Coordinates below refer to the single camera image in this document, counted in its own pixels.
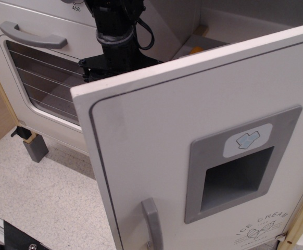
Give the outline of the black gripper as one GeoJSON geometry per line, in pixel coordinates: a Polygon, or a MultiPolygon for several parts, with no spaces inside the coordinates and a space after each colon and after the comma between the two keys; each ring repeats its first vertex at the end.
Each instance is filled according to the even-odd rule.
{"type": "Polygon", "coordinates": [[[144,55],[131,40],[119,46],[103,45],[103,54],[79,60],[85,82],[93,82],[147,68],[162,61],[144,55]]]}

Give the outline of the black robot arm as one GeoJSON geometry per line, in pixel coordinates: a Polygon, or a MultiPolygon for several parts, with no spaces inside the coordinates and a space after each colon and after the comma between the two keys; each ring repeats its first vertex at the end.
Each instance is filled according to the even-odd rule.
{"type": "Polygon", "coordinates": [[[141,51],[152,48],[155,42],[151,28],[140,18],[145,11],[143,1],[85,1],[96,23],[96,38],[103,54],[81,59],[85,82],[93,82],[126,72],[154,66],[161,61],[141,51]],[[151,35],[150,43],[142,47],[137,38],[140,24],[151,35]]]}

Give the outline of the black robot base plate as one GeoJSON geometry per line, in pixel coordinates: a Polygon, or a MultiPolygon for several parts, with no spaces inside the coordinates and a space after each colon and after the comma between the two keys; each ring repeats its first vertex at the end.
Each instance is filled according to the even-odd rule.
{"type": "Polygon", "coordinates": [[[19,230],[7,221],[3,221],[4,225],[4,244],[0,244],[0,249],[19,249],[19,250],[46,250],[50,249],[43,243],[32,238],[28,234],[19,230]]]}

